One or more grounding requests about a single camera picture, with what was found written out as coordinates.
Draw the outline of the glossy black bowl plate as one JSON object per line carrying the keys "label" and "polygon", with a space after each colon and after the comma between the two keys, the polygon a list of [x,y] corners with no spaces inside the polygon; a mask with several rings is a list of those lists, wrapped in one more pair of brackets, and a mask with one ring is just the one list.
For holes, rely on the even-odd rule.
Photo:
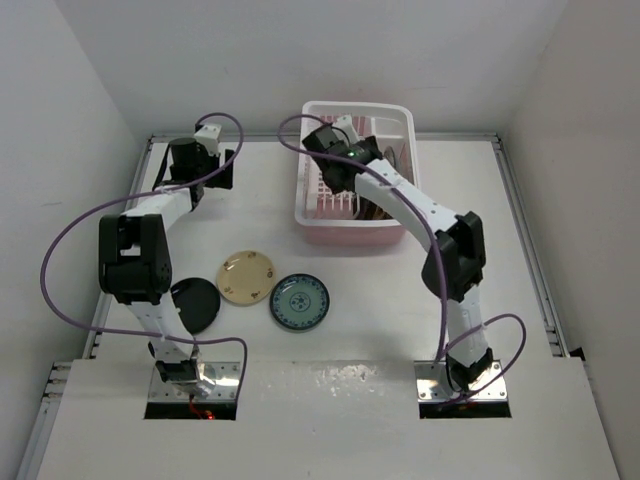
{"label": "glossy black bowl plate", "polygon": [[376,210],[377,205],[375,203],[364,197],[359,197],[355,219],[359,221],[372,220]]}

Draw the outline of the white blue floral plate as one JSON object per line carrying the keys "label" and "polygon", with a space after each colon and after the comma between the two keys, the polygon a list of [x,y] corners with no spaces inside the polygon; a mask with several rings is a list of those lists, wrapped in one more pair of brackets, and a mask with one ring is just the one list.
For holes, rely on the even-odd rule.
{"label": "white blue floral plate", "polygon": [[405,176],[404,168],[400,157],[395,153],[394,148],[389,145],[383,151],[384,158],[391,164],[396,172],[398,172],[401,176]]}

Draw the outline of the cream plate with calligraphy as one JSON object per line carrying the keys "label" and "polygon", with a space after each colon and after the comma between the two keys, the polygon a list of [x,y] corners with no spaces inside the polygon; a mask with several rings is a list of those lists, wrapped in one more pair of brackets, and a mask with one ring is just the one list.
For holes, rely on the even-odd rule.
{"label": "cream plate with calligraphy", "polygon": [[220,266],[216,284],[222,297],[240,306],[249,306],[268,297],[276,283],[271,259],[257,251],[239,251]]}

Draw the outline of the teal blue patterned plate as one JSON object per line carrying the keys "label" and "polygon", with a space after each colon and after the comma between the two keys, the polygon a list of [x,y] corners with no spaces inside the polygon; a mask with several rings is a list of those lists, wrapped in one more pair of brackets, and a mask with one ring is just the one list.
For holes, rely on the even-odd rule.
{"label": "teal blue patterned plate", "polygon": [[317,277],[291,274],[281,279],[269,298],[273,320],[292,332],[307,332],[324,321],[330,309],[330,294]]}

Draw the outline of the yellow patterned plate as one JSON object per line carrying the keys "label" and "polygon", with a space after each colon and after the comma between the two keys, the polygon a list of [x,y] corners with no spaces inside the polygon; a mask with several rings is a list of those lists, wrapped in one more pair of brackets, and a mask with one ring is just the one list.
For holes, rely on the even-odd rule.
{"label": "yellow patterned plate", "polygon": [[389,220],[391,216],[379,205],[372,203],[368,209],[367,213],[368,220]]}

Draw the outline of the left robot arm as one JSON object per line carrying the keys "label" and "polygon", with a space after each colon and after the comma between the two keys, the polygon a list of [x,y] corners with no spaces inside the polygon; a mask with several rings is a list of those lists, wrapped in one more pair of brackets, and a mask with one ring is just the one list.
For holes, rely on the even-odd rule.
{"label": "left robot arm", "polygon": [[214,140],[169,142],[150,197],[99,222],[99,284],[126,306],[149,335],[160,379],[192,397],[210,395],[207,373],[193,338],[208,328],[221,307],[216,286],[203,278],[172,281],[168,230],[200,203],[207,188],[231,189],[234,153]]}

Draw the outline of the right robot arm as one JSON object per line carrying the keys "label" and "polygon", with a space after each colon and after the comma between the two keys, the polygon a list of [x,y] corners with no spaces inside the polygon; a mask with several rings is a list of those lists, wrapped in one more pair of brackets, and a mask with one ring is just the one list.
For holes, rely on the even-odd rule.
{"label": "right robot arm", "polygon": [[479,283],[486,249],[480,217],[472,211],[457,214],[433,201],[394,168],[373,136],[351,143],[335,128],[320,126],[302,145],[333,193],[350,191],[382,207],[427,252],[422,281],[446,306],[449,339],[436,357],[446,360],[451,380],[470,391],[493,362],[481,327]]}

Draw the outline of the pink plastic dish rack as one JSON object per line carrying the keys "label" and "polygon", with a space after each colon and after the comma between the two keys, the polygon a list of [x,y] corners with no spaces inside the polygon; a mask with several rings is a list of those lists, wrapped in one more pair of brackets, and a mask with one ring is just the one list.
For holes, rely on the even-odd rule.
{"label": "pink plastic dish rack", "polygon": [[[413,116],[406,108],[366,102],[309,101],[304,104],[300,137],[305,138],[323,122],[351,115],[360,140],[374,136],[379,149],[391,145],[399,155],[408,181],[419,184],[417,146]],[[398,243],[405,234],[394,219],[355,219],[358,196],[352,192],[333,194],[325,185],[314,160],[298,156],[294,218],[304,240],[323,246],[387,246]]]}

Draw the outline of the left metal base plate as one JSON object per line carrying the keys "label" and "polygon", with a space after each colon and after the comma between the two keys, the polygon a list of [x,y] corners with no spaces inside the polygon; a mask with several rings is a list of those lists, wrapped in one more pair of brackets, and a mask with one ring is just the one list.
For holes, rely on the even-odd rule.
{"label": "left metal base plate", "polygon": [[157,369],[153,370],[147,400],[152,403],[187,402],[190,395],[198,402],[233,402],[240,385],[238,362],[201,362],[196,379],[163,381]]}

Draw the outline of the metal base plate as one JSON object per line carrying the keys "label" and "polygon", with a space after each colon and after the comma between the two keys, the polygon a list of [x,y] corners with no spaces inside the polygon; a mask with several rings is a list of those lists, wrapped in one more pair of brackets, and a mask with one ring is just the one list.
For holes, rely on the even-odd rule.
{"label": "metal base plate", "polygon": [[153,370],[147,400],[152,403],[187,402],[190,395],[198,402],[233,402],[240,385],[238,362],[201,362],[196,379],[163,381],[157,369]]}
{"label": "metal base plate", "polygon": [[494,361],[474,382],[464,390],[453,381],[444,362],[415,362],[417,396],[420,403],[444,403],[460,395],[467,395],[472,402],[501,402],[508,400],[503,369]]}

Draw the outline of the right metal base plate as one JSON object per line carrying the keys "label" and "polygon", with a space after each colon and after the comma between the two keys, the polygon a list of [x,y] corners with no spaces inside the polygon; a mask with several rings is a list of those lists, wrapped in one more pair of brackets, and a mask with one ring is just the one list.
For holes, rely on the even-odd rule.
{"label": "right metal base plate", "polygon": [[420,403],[444,403],[460,395],[467,395],[472,402],[501,402],[508,400],[503,369],[494,361],[474,382],[464,390],[453,381],[444,362],[415,362],[417,396]]}

